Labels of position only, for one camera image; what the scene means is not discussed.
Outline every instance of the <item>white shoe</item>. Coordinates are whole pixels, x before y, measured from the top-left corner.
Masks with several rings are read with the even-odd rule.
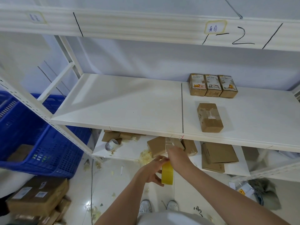
[[[179,211],[179,207],[178,207],[178,204],[176,203],[176,201],[171,200],[168,203],[167,210],[177,211],[178,212]]]
[[[143,200],[140,203],[140,211],[139,213],[151,213],[152,208],[149,200]]]

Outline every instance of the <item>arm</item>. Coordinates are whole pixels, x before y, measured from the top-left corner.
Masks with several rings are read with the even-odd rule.
[[[170,162],[230,225],[289,225],[255,201],[199,170],[186,153],[174,147],[168,150]]]
[[[169,159],[164,156],[157,156],[152,162],[140,168],[95,225],[136,224],[145,183],[155,182],[164,186],[155,173],[161,173],[162,165],[168,161]]]

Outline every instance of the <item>person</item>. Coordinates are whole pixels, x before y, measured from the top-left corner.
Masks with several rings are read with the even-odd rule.
[[[169,158],[158,156],[141,167],[95,225],[212,225],[201,216],[179,212],[175,201],[168,204],[165,212],[152,212],[149,201],[140,204],[146,182],[163,186],[156,173],[161,173],[162,165],[168,161],[211,204],[226,224],[289,225],[268,209],[198,169],[181,148],[173,147],[167,153]]]

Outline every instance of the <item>yellow tape roll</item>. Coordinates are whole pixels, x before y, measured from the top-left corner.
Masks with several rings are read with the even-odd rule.
[[[173,167],[170,162],[165,163],[161,168],[161,183],[173,185]]]

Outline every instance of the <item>hand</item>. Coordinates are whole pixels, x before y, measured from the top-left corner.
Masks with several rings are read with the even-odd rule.
[[[179,174],[182,174],[190,166],[194,166],[188,155],[180,147],[172,147],[168,149],[167,153],[173,169]]]
[[[167,157],[159,155],[150,163],[141,167],[137,172],[137,175],[145,178],[146,182],[154,182],[157,185],[164,186],[164,184],[161,183],[161,179],[156,175],[156,173],[161,174],[161,167],[168,161],[169,159]]]

